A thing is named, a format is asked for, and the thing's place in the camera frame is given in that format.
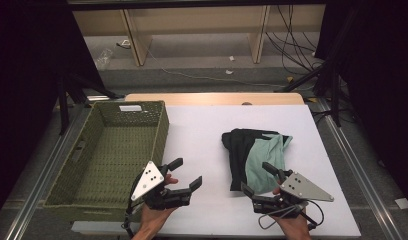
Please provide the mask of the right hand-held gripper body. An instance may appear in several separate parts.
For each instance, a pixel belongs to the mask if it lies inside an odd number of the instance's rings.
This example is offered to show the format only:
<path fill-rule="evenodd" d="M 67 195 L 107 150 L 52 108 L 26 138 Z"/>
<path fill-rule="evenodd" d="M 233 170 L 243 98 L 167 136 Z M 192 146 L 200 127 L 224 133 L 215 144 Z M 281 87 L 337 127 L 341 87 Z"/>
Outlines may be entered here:
<path fill-rule="evenodd" d="M 270 173 L 279 178 L 280 192 L 274 197 L 258 196 L 251 192 L 251 201 L 255 213 L 279 218 L 296 218 L 298 215 L 304 216 L 303 208 L 311 200 L 334 201 L 331 194 L 298 172 L 270 170 Z"/>

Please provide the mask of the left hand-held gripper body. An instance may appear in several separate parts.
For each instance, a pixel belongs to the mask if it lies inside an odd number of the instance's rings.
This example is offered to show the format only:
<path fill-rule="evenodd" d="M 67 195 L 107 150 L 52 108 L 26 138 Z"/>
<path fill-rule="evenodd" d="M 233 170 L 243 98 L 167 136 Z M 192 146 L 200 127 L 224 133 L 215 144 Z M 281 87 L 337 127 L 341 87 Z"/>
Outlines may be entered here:
<path fill-rule="evenodd" d="M 149 161 L 136 177 L 131 193 L 130 204 L 142 201 L 150 209 L 165 210 L 188 206 L 192 193 L 188 188 L 171 190 L 166 187 L 166 175 L 162 175 L 153 161 Z"/>

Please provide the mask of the black garment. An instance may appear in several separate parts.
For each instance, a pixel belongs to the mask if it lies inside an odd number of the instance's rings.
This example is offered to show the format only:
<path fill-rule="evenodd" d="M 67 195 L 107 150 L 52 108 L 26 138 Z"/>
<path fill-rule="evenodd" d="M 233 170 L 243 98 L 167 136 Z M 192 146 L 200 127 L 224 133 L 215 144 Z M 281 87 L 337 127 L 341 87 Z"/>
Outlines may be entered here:
<path fill-rule="evenodd" d="M 242 182 L 247 184 L 245 163 L 254 141 L 263 134 L 280 133 L 256 129 L 234 129 L 222 134 L 222 144 L 229 152 L 231 191 L 240 191 Z"/>

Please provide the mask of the green woven basket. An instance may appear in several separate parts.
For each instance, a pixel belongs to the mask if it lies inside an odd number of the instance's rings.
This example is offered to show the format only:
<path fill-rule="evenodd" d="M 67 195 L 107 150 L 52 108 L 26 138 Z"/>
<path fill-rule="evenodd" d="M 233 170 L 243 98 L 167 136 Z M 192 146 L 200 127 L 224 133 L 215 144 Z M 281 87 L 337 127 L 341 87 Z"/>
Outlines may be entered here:
<path fill-rule="evenodd" d="M 122 221 L 136 176 L 162 162 L 168 129 L 162 101 L 94 103 L 44 208 L 66 221 Z"/>

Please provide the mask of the person's left hand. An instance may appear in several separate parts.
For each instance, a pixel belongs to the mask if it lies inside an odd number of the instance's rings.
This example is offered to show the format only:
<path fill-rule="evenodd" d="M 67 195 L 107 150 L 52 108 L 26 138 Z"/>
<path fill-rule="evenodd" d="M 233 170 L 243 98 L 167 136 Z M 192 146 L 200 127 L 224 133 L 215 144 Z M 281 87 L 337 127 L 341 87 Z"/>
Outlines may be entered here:
<path fill-rule="evenodd" d="M 144 205 L 142 207 L 141 223 L 139 230 L 148 230 L 156 232 L 157 234 L 159 230 L 163 227 L 169 216 L 175 210 L 176 208 L 169 208 L 165 210 L 153 210 L 150 209 L 147 205 Z"/>

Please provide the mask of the person's right hand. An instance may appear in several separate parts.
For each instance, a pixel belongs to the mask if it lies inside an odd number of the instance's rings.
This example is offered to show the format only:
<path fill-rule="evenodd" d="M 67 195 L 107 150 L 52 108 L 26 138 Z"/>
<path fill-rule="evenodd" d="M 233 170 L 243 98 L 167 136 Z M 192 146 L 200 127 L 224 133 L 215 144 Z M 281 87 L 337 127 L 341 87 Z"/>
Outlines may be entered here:
<path fill-rule="evenodd" d="M 307 220 L 303 216 L 288 219 L 273 216 L 273 219 L 278 223 L 287 240 L 312 240 Z"/>

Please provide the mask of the white table mat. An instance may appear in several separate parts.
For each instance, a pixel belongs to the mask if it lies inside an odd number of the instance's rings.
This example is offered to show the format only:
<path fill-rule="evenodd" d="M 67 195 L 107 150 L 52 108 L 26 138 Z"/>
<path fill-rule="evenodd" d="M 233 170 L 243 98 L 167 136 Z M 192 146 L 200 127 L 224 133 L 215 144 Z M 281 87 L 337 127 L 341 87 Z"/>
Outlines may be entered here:
<path fill-rule="evenodd" d="M 274 239 L 283 236 L 267 217 L 253 212 L 251 200 L 230 190 L 228 151 L 221 136 L 235 128 L 277 131 L 293 139 L 284 151 L 286 167 L 330 193 L 333 202 L 309 205 L 307 214 L 323 224 L 314 238 L 351 239 L 361 236 L 306 105 L 169 106 L 169 132 L 163 161 L 177 157 L 184 164 L 174 171 L 174 187 L 185 188 L 201 176 L 202 186 L 191 203 L 169 217 L 159 234 L 167 237 Z"/>

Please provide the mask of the black tripod stand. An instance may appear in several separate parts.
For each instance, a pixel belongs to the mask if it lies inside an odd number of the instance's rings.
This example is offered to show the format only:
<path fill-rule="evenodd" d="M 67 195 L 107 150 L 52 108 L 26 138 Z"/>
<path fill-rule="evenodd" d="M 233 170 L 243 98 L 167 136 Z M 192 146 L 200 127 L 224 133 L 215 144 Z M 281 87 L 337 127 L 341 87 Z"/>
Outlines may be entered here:
<path fill-rule="evenodd" d="M 299 86 L 316 78 L 316 83 L 313 87 L 313 93 L 316 96 L 324 95 L 327 91 L 330 91 L 331 105 L 328 112 L 332 117 L 337 127 L 341 126 L 340 122 L 340 75 L 339 65 L 343 51 L 339 48 L 332 48 L 327 55 L 326 60 L 317 68 L 300 77 L 298 80 L 294 80 L 292 83 L 285 87 L 281 87 L 279 93 L 288 93 L 297 89 Z"/>
<path fill-rule="evenodd" d="M 103 85 L 88 80 L 78 74 L 70 73 L 61 76 L 57 80 L 57 92 L 61 119 L 61 135 L 66 132 L 70 123 L 67 96 L 70 96 L 75 103 L 85 104 L 88 101 L 88 98 L 83 91 L 84 88 L 92 89 L 111 100 L 123 98 L 123 95 L 116 94 L 106 89 Z"/>

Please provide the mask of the clear plastic wrapper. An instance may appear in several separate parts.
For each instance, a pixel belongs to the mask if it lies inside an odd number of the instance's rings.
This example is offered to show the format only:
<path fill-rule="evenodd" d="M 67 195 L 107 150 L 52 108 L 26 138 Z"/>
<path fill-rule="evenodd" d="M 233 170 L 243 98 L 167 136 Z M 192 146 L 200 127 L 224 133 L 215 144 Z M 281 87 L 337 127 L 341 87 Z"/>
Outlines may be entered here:
<path fill-rule="evenodd" d="M 113 56 L 113 51 L 106 48 L 104 49 L 100 55 L 94 60 L 95 66 L 98 70 L 105 70 L 111 61 Z"/>

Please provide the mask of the dark curtain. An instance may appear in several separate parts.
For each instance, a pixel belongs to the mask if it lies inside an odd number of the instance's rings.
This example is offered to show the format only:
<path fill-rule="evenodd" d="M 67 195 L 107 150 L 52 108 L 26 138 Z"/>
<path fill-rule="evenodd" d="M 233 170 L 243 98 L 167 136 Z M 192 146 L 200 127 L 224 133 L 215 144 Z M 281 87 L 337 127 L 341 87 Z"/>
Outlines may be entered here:
<path fill-rule="evenodd" d="M 73 75 L 103 84 L 67 0 L 0 0 L 0 210 Z"/>
<path fill-rule="evenodd" d="M 408 0 L 325 0 L 316 56 L 324 59 L 348 13 L 372 1 L 345 41 L 339 73 L 379 159 L 408 200 Z"/>

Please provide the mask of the light wooden desk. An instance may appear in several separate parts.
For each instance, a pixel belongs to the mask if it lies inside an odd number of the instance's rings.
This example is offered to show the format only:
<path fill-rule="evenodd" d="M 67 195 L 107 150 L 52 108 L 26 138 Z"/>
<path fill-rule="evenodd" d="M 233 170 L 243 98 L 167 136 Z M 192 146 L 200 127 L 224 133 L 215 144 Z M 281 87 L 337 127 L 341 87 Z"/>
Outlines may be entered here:
<path fill-rule="evenodd" d="M 193 7 L 138 10 L 76 11 L 75 20 L 85 36 L 126 36 L 138 66 L 145 63 L 154 35 L 245 33 L 252 60 L 261 60 L 266 32 L 285 32 L 284 21 L 292 14 L 292 29 L 318 32 L 325 6 L 266 5 L 243 7 Z"/>

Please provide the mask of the aluminium floor rail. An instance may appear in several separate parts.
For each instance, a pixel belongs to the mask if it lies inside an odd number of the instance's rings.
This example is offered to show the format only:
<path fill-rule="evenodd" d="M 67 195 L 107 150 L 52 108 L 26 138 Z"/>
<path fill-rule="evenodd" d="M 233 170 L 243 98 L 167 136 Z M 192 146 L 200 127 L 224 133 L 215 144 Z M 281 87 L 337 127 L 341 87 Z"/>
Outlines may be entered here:
<path fill-rule="evenodd" d="M 58 138 L 53 145 L 52 151 L 45 161 L 41 172 L 36 177 L 35 184 L 30 191 L 28 197 L 21 205 L 20 210 L 15 216 L 4 240 L 21 240 L 33 215 L 40 202 L 48 184 L 51 181 L 57 165 L 62 161 L 63 151 L 68 146 L 68 141 L 74 134 L 74 125 L 79 121 L 79 117 L 88 108 L 88 104 L 75 104 L 73 112 L 70 116 L 71 122 L 66 130 L 58 135 Z"/>
<path fill-rule="evenodd" d="M 369 176 L 361 165 L 359 158 L 351 147 L 348 139 L 346 138 L 341 127 L 338 127 L 333 118 L 333 111 L 328 105 L 328 102 L 325 99 L 320 99 L 317 103 L 318 107 L 322 111 L 328 111 L 327 116 L 327 125 L 331 133 L 333 134 L 337 145 L 341 149 L 341 152 L 353 173 L 356 182 L 358 183 L 363 196 L 374 217 L 376 218 L 382 232 L 387 240 L 404 240 L 404 235 L 401 233 L 398 225 L 395 223 L 392 214 L 390 213 L 387 205 L 381 199 L 380 195 L 375 190 L 374 185 L 372 184 Z"/>

